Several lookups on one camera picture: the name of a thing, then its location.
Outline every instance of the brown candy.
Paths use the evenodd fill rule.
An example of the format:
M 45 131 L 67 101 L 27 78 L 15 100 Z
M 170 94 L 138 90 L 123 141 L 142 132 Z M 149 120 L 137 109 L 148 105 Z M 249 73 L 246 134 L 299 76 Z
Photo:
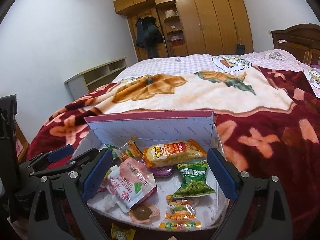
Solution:
M 152 211 L 150 208 L 146 206 L 138 206 L 134 211 L 133 215 L 138 220 L 147 220 L 152 214 Z

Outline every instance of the red basket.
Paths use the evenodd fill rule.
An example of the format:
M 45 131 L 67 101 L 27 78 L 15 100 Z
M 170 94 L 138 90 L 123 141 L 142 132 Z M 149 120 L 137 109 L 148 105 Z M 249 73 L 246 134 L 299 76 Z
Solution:
M 182 45 L 182 39 L 172 41 L 172 46 Z

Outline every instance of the metal screw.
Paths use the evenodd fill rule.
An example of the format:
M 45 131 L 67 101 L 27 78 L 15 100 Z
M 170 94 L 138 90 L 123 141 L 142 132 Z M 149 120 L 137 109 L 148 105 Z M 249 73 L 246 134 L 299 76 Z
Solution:
M 274 182 L 278 182 L 279 181 L 279 178 L 277 176 L 272 176 L 271 179 L 274 181 Z
M 48 177 L 47 177 L 47 176 L 43 176 L 43 177 L 40 179 L 40 181 L 41 181 L 41 182 L 46 182 L 46 181 L 47 181 L 47 179 L 48 179 Z
M 242 177 L 244 177 L 244 178 L 249 177 L 249 173 L 246 172 L 246 171 L 241 171 L 240 175 L 241 175 Z
M 73 173 L 70 174 L 70 178 L 75 179 L 76 177 L 78 177 L 79 173 L 74 171 Z

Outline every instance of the white wall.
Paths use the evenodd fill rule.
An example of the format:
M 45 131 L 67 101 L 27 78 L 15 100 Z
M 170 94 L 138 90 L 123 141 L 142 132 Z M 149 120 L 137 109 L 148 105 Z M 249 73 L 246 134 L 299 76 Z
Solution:
M 273 49 L 271 30 L 303 23 L 319 24 L 306 0 L 244 0 L 255 52 Z
M 65 80 L 122 57 L 137 62 L 111 0 L 16 0 L 0 25 L 0 96 L 17 94 L 17 121 L 30 142 L 72 101 Z

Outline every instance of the wooden headboard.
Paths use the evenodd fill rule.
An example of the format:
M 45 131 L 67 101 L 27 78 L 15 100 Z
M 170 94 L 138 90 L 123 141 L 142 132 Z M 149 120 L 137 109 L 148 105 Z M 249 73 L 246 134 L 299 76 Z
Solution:
M 272 31 L 275 49 L 290 52 L 302 63 L 320 64 L 320 26 L 316 24 L 300 24 L 284 31 Z

